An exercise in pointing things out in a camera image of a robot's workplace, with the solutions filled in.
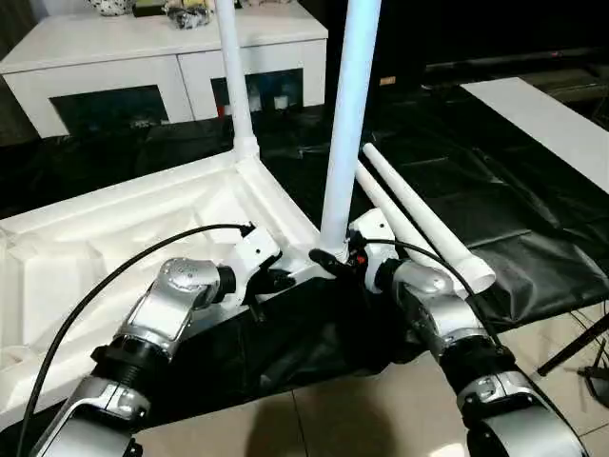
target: white pvc pipe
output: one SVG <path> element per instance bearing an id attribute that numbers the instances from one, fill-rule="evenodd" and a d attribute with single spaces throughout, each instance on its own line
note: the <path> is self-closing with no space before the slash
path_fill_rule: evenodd
<path id="1" fill-rule="evenodd" d="M 246 77 L 241 64 L 233 0 L 216 0 L 216 13 L 218 15 L 222 55 L 225 61 L 228 98 L 235 128 L 233 147 L 239 155 L 247 157 L 252 153 L 258 154 L 259 148 L 249 115 Z"/>
<path id="2" fill-rule="evenodd" d="M 320 240 L 322 249 L 341 259 L 380 13 L 381 0 L 349 0 Z"/>
<path id="3" fill-rule="evenodd" d="M 410 243 L 411 245 L 415 245 L 431 252 L 432 254 L 438 255 L 438 253 L 431 246 L 429 246 L 429 243 L 427 243 L 427 240 L 422 237 L 417 228 L 415 228 L 410 220 L 408 220 L 408 218 L 403 214 L 400 208 L 393 203 L 391 197 L 387 195 L 387 192 L 383 190 L 377 180 L 374 179 L 374 177 L 362 165 L 361 162 L 358 162 L 355 177 L 370 201 L 375 207 L 383 212 L 384 217 L 387 219 L 389 226 L 395 233 L 398 240 L 405 243 Z M 426 267 L 440 269 L 446 273 L 452 280 L 453 290 L 458 296 L 464 299 L 467 297 L 467 295 L 469 295 L 459 280 L 449 270 L 439 265 L 438 262 L 417 252 L 416 250 L 407 249 L 406 252 L 408 252 L 410 258 L 416 263 Z"/>
<path id="4" fill-rule="evenodd" d="M 364 145 L 363 153 L 446 262 L 463 276 L 474 292 L 489 288 L 495 282 L 495 271 L 472 254 L 373 145 Z"/>

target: white tabletop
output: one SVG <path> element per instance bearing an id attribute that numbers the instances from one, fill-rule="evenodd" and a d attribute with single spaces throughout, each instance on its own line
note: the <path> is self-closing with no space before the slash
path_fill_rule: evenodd
<path id="1" fill-rule="evenodd" d="M 609 193 L 609 131 L 520 78 L 463 87 Z"/>
<path id="2" fill-rule="evenodd" d="M 296 1 L 237 10 L 237 30 L 243 47 L 327 38 L 327 30 Z M 165 16 L 51 16 L 0 63 L 0 73 L 219 49 L 215 16 L 194 30 L 177 30 Z"/>

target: black tablecloth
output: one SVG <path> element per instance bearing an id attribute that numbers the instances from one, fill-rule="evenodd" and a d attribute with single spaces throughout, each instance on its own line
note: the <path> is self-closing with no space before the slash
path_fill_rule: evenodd
<path id="1" fill-rule="evenodd" d="M 332 119 L 317 107 L 253 120 L 263 162 L 319 226 Z M 9 148 L 1 151 L 0 217 L 208 157 L 230 149 L 231 137 L 229 121 L 210 120 Z M 499 329 L 609 296 L 609 196 L 463 89 L 373 107 L 363 141 L 374 141 L 497 272 L 482 296 Z M 351 217 L 370 208 L 356 186 Z M 311 281 L 265 311 L 263 325 L 246 313 L 184 344 L 149 424 L 376 372 L 422 351 L 390 300 L 365 300 L 353 284 Z M 16 431 L 0 434 L 0 455 L 11 455 Z"/>

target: white tile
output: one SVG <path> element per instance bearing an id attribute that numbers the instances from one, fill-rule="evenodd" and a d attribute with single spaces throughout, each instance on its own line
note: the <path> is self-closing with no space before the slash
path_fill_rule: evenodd
<path id="1" fill-rule="evenodd" d="M 295 395 L 309 457 L 468 455 L 455 395 L 428 352 L 377 376 Z"/>
<path id="2" fill-rule="evenodd" d="M 305 457 L 290 392 L 139 433 L 147 457 Z"/>
<path id="3" fill-rule="evenodd" d="M 606 457 L 609 453 L 609 427 L 599 428 L 581 438 L 590 457 Z"/>
<path id="4" fill-rule="evenodd" d="M 568 314 L 511 330 L 501 336 L 521 368 L 536 381 L 569 420 L 578 434 L 609 423 L 609 409 L 588 393 L 577 369 L 591 365 L 598 346 L 591 344 L 544 378 L 536 371 L 544 362 L 583 332 Z"/>
<path id="5" fill-rule="evenodd" d="M 605 311 L 609 312 L 609 302 L 600 302 L 596 305 L 580 309 L 580 312 L 588 318 L 587 322 L 583 320 L 584 324 L 588 327 L 604 316 Z"/>

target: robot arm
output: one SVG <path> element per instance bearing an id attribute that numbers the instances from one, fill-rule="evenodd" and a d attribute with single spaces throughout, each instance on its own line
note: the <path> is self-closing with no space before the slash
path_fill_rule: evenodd
<path id="1" fill-rule="evenodd" d="M 351 226 L 364 238 L 393 240 L 379 210 Z M 389 245 L 365 245 L 364 275 L 372 292 L 391 293 L 457 395 L 472 457 L 585 457 L 577 434 L 489 337 L 472 308 L 440 270 L 398 260 Z"/>
<path id="2" fill-rule="evenodd" d="M 36 457 L 136 457 L 131 438 L 146 419 L 180 343 L 243 312 L 251 277 L 276 259 L 279 247 L 256 228 L 216 266 L 210 261 L 167 260 L 97 365 L 64 403 L 32 450 Z"/>

